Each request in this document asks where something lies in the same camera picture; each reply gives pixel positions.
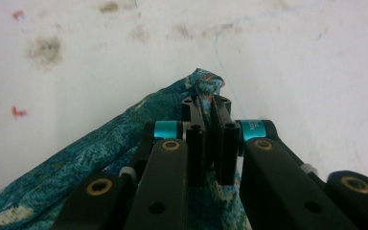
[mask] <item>white surface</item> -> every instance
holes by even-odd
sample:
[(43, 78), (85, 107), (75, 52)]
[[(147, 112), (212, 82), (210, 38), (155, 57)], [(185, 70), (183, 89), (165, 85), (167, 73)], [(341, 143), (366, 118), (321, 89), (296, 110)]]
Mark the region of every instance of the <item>white surface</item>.
[(197, 67), (323, 179), (368, 175), (368, 1), (114, 2), (0, 1), (0, 189)]

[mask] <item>teal patterned fabric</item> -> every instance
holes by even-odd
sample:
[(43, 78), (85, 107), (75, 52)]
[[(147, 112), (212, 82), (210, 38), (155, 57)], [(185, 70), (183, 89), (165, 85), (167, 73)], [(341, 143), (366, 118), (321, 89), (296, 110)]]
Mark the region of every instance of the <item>teal patterned fabric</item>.
[[(118, 174), (127, 165), (146, 122), (180, 120), (181, 101), (198, 95), (209, 123), (211, 97), (223, 85), (219, 76), (196, 69), (56, 153), (0, 192), (0, 229), (50, 229), (85, 177)], [(207, 174), (206, 188), (190, 189), (189, 229), (250, 228), (238, 195), (239, 176), (236, 186), (220, 187), (214, 172)]]

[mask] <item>brass screw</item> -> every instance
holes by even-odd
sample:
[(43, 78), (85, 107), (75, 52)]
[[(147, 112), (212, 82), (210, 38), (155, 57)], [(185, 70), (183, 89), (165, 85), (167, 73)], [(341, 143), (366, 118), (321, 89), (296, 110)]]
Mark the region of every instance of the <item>brass screw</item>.
[(271, 143), (263, 140), (255, 141), (255, 146), (261, 150), (271, 150), (273, 148)]
[(348, 189), (360, 194), (368, 194), (368, 183), (353, 176), (342, 176), (340, 182)]
[(108, 178), (99, 178), (92, 181), (88, 187), (86, 187), (86, 192), (92, 196), (100, 196), (106, 194), (112, 187), (112, 181)]
[(180, 144), (176, 141), (167, 141), (162, 145), (164, 150), (178, 150), (180, 148)]

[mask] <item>cloth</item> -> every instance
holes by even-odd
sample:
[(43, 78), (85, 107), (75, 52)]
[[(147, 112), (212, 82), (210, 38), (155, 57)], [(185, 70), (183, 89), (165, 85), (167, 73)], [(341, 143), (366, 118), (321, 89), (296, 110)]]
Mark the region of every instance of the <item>cloth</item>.
[[(180, 120), (181, 101), (198, 95), (209, 123), (211, 98), (223, 85), (221, 77), (196, 69), (59, 151), (0, 192), (0, 229), (50, 229), (85, 177), (118, 174), (127, 165), (146, 122)], [(190, 189), (189, 229), (250, 228), (239, 199), (239, 175), (237, 179), (236, 186), (221, 187), (210, 171), (205, 188)]]

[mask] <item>red mark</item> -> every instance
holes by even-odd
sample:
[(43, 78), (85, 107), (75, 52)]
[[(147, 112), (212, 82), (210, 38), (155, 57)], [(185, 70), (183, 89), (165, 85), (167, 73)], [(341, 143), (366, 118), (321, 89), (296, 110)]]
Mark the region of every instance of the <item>red mark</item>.
[(26, 115), (26, 110), (16, 110), (15, 106), (11, 107), (11, 114), (13, 114), (14, 118), (23, 117)]
[(19, 21), (19, 17), (24, 19), (25, 13), (23, 11), (16, 11), (12, 14), (13, 18)]

